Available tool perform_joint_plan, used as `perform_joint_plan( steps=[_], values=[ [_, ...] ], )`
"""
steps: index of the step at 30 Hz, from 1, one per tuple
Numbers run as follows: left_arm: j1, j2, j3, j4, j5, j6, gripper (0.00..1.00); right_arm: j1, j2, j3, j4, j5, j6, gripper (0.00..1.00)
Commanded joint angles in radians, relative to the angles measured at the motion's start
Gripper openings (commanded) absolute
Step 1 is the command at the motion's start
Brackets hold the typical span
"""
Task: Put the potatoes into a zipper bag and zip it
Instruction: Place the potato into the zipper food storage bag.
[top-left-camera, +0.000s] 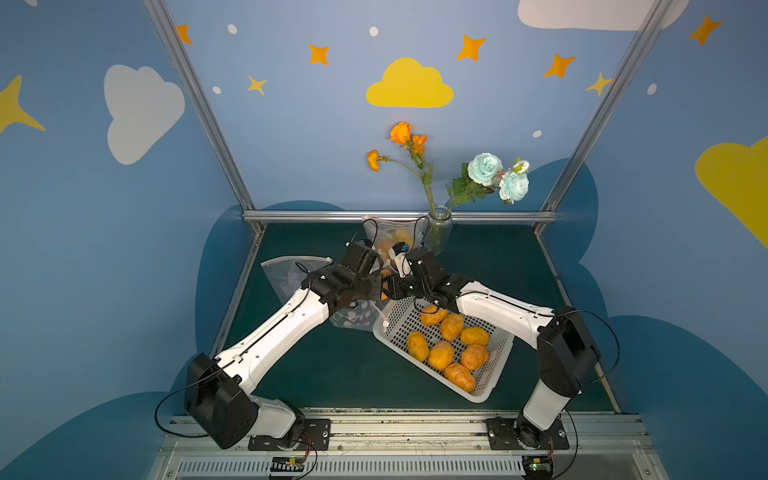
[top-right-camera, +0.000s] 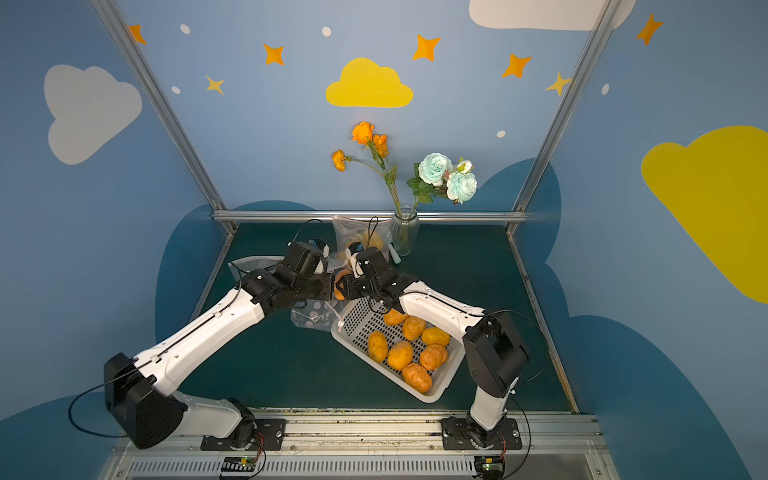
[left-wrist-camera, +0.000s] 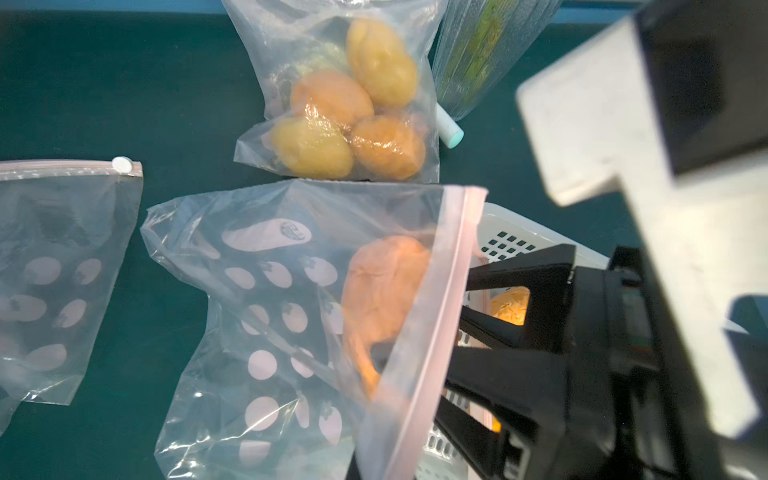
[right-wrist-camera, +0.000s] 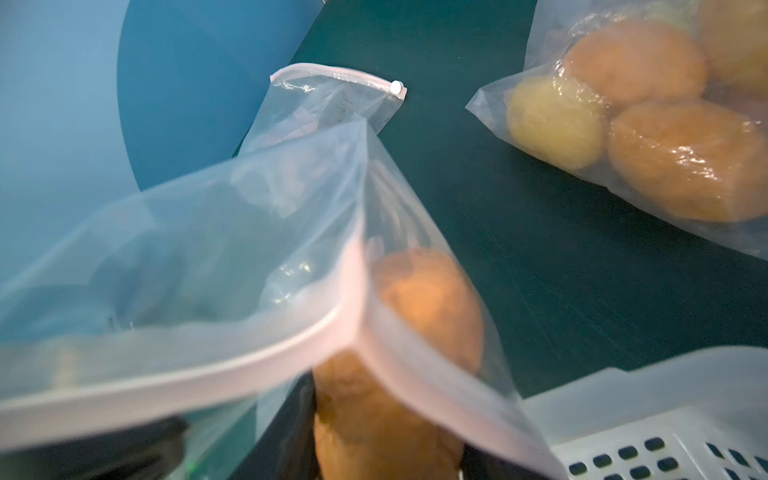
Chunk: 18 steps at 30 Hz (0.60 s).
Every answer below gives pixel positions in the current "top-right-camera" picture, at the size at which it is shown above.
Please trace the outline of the yellow green potato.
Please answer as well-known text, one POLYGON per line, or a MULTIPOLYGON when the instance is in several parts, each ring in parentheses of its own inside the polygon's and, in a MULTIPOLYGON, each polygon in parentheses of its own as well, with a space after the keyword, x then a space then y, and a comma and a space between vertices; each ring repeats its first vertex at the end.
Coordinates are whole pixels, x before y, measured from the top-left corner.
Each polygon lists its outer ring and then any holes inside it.
POLYGON ((381 251, 386 247, 384 239, 378 233, 366 235, 364 244, 368 248, 376 248, 381 251))

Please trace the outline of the orange potato basket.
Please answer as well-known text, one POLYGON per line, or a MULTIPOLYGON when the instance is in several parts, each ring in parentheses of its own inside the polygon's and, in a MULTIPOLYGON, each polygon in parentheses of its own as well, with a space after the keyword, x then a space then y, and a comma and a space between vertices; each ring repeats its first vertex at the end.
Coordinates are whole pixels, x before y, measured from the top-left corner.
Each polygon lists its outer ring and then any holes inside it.
POLYGON ((346 277, 351 275, 352 272, 347 269, 339 270, 334 279, 334 297, 337 301, 344 301, 347 299, 348 285, 346 277))

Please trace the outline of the spare clear zipper bag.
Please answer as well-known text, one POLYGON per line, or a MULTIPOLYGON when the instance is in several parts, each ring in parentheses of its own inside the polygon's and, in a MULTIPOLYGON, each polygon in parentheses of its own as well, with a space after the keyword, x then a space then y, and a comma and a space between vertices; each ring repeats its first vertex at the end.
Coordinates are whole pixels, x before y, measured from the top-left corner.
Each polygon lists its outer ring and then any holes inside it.
MULTIPOLYGON (((336 252, 330 250, 329 256, 318 263, 315 274, 330 272, 336 275, 341 269, 348 270, 333 256, 334 253, 336 252)), ((329 300, 310 299, 298 302, 291 310, 290 317, 296 327, 330 332, 333 323, 341 319, 340 313, 346 303, 346 300, 337 301, 333 290, 329 300)))

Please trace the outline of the clear zipper bag pink zipper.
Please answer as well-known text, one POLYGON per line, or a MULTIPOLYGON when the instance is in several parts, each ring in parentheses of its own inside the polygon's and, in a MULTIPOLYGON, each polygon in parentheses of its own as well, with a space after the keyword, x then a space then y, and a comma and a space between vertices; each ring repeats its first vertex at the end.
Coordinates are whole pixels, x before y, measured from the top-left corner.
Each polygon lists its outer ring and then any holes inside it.
POLYGON ((345 267, 346 258, 345 248, 354 241, 364 244, 365 236, 372 233, 378 233, 385 241, 385 249, 382 252, 384 257, 390 259, 388 245, 391 243, 391 219, 389 217, 375 217, 368 220, 361 220, 350 217, 334 216, 332 225, 336 235, 337 252, 333 256, 345 267))

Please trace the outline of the orange potato edge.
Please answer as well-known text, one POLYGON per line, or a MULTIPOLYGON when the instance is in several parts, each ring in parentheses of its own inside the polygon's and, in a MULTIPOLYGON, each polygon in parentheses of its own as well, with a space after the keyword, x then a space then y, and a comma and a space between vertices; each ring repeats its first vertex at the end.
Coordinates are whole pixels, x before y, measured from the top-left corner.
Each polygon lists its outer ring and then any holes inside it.
POLYGON ((389 345, 382 332, 372 332, 367 341, 368 356, 377 363, 382 363, 389 354, 389 345))

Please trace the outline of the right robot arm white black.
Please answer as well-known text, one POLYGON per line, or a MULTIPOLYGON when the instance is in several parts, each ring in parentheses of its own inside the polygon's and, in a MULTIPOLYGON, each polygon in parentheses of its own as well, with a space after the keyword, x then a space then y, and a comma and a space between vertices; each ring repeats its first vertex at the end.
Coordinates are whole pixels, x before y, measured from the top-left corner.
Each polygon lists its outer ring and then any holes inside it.
POLYGON ((506 418, 506 403, 530 361, 509 310, 472 307, 443 295, 415 276, 396 272, 376 248, 358 253, 353 272, 335 281, 348 300, 366 299, 416 316, 463 344, 477 386, 468 423, 489 433, 506 418))

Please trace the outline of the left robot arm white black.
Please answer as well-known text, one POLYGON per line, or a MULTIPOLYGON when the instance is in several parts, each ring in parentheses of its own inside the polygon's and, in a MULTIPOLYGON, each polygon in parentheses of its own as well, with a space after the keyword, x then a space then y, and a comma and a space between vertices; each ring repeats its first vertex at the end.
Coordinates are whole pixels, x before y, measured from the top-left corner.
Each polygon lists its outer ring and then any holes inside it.
POLYGON ((132 443, 149 449, 171 436, 202 436, 245 449, 254 417, 240 402, 180 393, 186 378, 219 349, 276 311, 329 300, 333 275, 321 240, 289 243, 276 264, 241 274, 218 303, 157 345, 104 366, 105 405, 132 443))

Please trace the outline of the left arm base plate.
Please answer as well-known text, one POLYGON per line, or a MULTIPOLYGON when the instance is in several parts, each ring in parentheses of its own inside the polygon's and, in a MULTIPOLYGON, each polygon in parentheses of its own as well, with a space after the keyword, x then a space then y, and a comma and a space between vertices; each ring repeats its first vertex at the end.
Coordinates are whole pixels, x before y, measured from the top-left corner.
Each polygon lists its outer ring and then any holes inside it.
POLYGON ((279 451, 285 437, 285 419, 243 420, 225 438, 204 436, 200 445, 202 451, 216 452, 266 452, 279 451))

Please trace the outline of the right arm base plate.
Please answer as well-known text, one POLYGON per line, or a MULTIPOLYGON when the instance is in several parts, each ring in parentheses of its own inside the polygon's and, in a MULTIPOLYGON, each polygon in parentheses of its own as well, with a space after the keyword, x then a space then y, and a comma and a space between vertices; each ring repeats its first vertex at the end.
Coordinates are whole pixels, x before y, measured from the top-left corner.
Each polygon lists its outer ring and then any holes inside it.
POLYGON ((513 418, 503 417, 496 427, 485 430, 469 416, 440 420, 445 450, 521 450, 522 434, 513 418))

